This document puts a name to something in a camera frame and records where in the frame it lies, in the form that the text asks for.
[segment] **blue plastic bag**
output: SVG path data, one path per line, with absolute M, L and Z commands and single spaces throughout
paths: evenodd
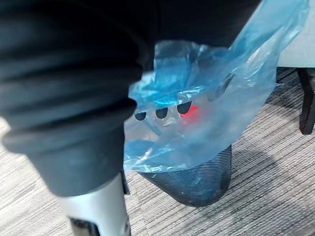
M 143 121 L 125 122 L 125 171 L 159 173 L 209 161 L 235 142 L 276 85 L 280 52 L 303 28 L 308 0 L 263 0 L 229 48 L 156 45 L 153 73 L 130 88 Z M 192 101 L 190 117 L 176 105 Z M 158 119 L 155 109 L 168 107 Z

